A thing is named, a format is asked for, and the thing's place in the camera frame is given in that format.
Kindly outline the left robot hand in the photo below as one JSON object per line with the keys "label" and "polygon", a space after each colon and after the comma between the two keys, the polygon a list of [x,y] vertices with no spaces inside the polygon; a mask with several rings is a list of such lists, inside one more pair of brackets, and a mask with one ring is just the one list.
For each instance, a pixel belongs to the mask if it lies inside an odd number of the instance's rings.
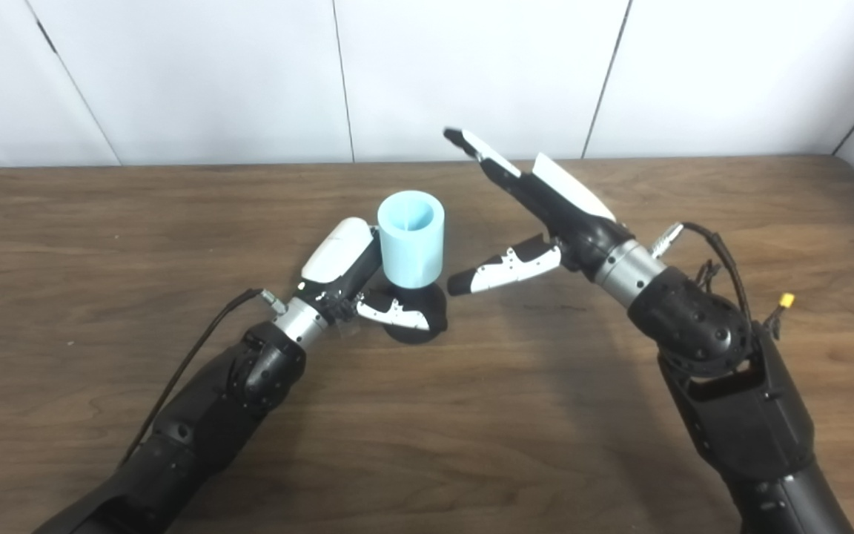
{"label": "left robot hand", "polygon": [[362,317],[386,326],[429,332],[423,311],[368,284],[382,270],[379,229],[360,217],[339,222],[308,258],[295,298],[326,326]]}

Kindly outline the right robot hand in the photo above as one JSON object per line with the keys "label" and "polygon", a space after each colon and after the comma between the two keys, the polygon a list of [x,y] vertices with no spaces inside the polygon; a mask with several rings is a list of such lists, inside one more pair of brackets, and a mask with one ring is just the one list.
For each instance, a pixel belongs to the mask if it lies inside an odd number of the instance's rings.
{"label": "right robot hand", "polygon": [[535,216],[548,232],[512,245],[472,270],[453,274],[450,295],[481,293],[538,277],[560,266],[594,281],[608,257],[633,239],[598,198],[552,159],[539,154],[521,171],[471,132],[445,128],[443,136],[478,162],[486,177]]}

